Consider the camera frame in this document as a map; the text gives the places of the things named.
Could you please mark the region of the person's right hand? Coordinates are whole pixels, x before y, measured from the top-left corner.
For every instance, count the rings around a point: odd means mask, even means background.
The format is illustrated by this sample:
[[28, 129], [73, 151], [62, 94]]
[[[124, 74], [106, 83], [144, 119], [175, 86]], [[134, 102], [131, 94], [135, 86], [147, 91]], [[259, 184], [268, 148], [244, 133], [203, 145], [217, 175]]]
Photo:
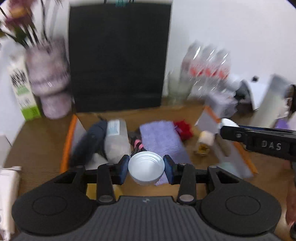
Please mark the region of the person's right hand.
[[288, 186], [286, 203], [287, 211], [285, 214], [285, 219], [287, 225], [291, 227], [295, 223], [296, 216], [296, 188], [293, 180], [290, 182]]

